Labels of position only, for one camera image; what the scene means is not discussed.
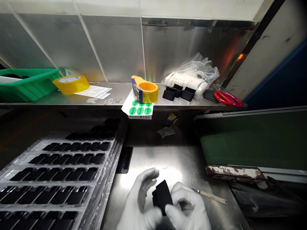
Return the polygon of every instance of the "gloved hand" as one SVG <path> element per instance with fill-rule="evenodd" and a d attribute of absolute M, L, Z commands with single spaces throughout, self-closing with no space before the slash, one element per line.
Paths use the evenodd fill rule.
<path fill-rule="evenodd" d="M 204 201 L 198 193 L 177 182 L 171 196 L 174 205 L 167 204 L 165 213 L 176 230 L 211 230 Z"/>
<path fill-rule="evenodd" d="M 158 207 L 143 212 L 147 190 L 153 186 L 159 176 L 155 168 L 147 169 L 136 178 L 128 194 L 124 211 L 116 230 L 154 230 L 162 221 L 162 212 Z"/>

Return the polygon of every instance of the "green plastic bin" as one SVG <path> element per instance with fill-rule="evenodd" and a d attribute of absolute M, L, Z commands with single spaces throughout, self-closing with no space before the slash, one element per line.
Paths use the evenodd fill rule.
<path fill-rule="evenodd" d="M 55 91 L 53 80 L 62 77 L 58 69 L 4 69 L 0 76 L 13 73 L 29 78 L 8 84 L 0 84 L 1 102 L 31 102 Z"/>

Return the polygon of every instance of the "scissors handle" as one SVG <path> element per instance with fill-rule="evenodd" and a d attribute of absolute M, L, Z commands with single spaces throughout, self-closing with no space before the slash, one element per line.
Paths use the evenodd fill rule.
<path fill-rule="evenodd" d="M 226 95 L 223 94 L 222 91 L 215 91 L 214 92 L 214 97 L 221 103 L 225 105 L 233 105 L 233 100 L 231 98 L 227 97 Z"/>
<path fill-rule="evenodd" d="M 235 96 L 231 95 L 230 93 L 227 93 L 227 92 L 224 92 L 223 93 L 224 95 L 226 95 L 226 97 L 229 97 L 230 99 L 232 99 L 234 101 L 234 103 L 232 104 L 233 107 L 236 107 L 236 108 L 240 108 L 243 106 L 242 102 L 236 98 Z"/>

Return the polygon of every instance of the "green conveyor belt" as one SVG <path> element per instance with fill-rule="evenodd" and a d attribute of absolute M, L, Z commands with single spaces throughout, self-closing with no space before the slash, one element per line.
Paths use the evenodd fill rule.
<path fill-rule="evenodd" d="M 307 111 L 195 121 L 207 164 L 307 170 Z"/>

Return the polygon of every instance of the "plastic bag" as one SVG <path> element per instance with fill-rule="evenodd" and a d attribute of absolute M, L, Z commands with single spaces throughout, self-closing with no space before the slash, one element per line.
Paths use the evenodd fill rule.
<path fill-rule="evenodd" d="M 200 100 L 202 94 L 220 76 L 216 67 L 212 67 L 212 61 L 204 58 L 200 53 L 196 54 L 191 61 L 181 66 L 162 80 L 166 86 L 173 87 L 175 84 L 185 89 L 195 89 L 194 98 Z"/>

